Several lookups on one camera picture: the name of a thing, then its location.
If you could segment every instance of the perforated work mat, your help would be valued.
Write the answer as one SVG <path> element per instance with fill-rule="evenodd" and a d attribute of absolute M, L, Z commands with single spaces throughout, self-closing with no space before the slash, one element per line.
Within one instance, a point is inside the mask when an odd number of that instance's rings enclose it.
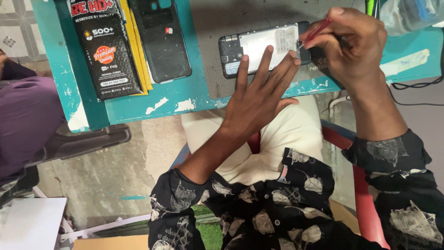
<path fill-rule="evenodd" d="M 226 35 L 325 18 L 333 6 L 364 12 L 364 0 L 189 0 L 211 99 L 231 96 L 236 79 L 222 73 L 219 38 Z M 293 82 L 323 76 L 325 60 L 299 69 Z"/>

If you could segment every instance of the green artificial grass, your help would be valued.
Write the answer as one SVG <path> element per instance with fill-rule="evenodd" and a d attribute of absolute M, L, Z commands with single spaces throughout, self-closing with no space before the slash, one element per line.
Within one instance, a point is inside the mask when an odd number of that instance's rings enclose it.
<path fill-rule="evenodd" d="M 206 205 L 194 205 L 191 207 L 194 211 L 194 215 L 212 214 L 213 212 Z"/>
<path fill-rule="evenodd" d="M 222 248 L 222 230 L 219 223 L 199 224 L 196 228 L 200 231 L 206 250 Z"/>

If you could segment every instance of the plastic bottle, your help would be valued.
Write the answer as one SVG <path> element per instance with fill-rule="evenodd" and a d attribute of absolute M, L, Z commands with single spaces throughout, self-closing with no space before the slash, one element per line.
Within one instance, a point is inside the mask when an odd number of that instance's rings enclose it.
<path fill-rule="evenodd" d="M 444 21 L 444 0 L 388 0 L 381 21 L 389 36 L 399 36 Z"/>

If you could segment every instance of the smartphone without back cover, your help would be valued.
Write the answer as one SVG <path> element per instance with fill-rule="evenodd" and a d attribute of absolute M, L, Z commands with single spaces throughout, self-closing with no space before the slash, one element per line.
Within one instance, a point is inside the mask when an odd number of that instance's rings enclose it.
<path fill-rule="evenodd" d="M 222 70 L 225 78 L 236 78 L 238 68 L 243 55 L 250 57 L 248 74 L 256 73 L 265 47 L 273 45 L 273 57 L 270 62 L 270 70 L 273 70 L 284 58 L 289 50 L 296 51 L 296 57 L 301 59 L 301 64 L 310 63 L 310 51 L 299 46 L 299 34 L 307 30 L 309 22 L 302 21 L 283 26 L 276 26 L 257 31 L 249 31 L 219 39 L 219 51 L 221 55 Z"/>
<path fill-rule="evenodd" d="M 155 82 L 191 74 L 174 0 L 129 0 Z"/>

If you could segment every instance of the desk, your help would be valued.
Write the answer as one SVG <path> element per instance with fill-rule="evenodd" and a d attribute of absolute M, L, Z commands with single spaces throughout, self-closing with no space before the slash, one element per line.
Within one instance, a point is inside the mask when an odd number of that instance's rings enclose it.
<path fill-rule="evenodd" d="M 153 85 L 148 96 L 97 101 L 90 74 L 64 0 L 32 0 L 63 110 L 71 131 L 88 131 L 112 124 L 225 107 L 229 97 L 211 100 L 205 82 L 198 41 L 188 0 L 176 0 L 178 16 L 193 73 Z M 426 28 L 402 37 L 389 37 L 383 52 L 388 81 L 441 75 L 443 33 Z M 292 83 L 284 97 L 340 90 L 327 76 Z"/>

